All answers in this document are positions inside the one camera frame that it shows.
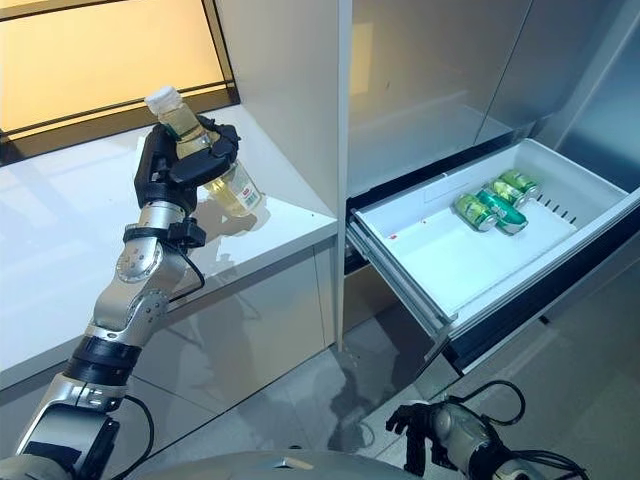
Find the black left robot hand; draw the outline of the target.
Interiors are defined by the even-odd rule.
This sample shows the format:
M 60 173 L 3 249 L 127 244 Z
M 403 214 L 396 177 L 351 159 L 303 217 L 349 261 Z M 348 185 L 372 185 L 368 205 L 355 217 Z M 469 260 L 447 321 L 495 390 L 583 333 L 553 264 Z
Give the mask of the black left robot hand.
M 140 207 L 165 201 L 191 214 L 196 209 L 197 188 L 226 173 L 236 161 L 240 137 L 235 127 L 202 115 L 197 119 L 207 133 L 216 133 L 219 139 L 182 159 L 177 156 L 176 140 L 162 124 L 155 124 L 146 136 L 134 178 Z

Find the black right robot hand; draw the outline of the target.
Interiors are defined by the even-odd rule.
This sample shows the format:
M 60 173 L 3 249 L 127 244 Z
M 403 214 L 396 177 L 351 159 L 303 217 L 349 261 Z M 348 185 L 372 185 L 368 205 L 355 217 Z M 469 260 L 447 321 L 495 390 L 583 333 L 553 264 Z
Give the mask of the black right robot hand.
M 426 442 L 432 442 L 435 431 L 432 425 L 433 408 L 427 403 L 400 405 L 386 420 L 385 429 L 407 438 L 404 469 L 416 476 L 423 476 L 426 469 Z

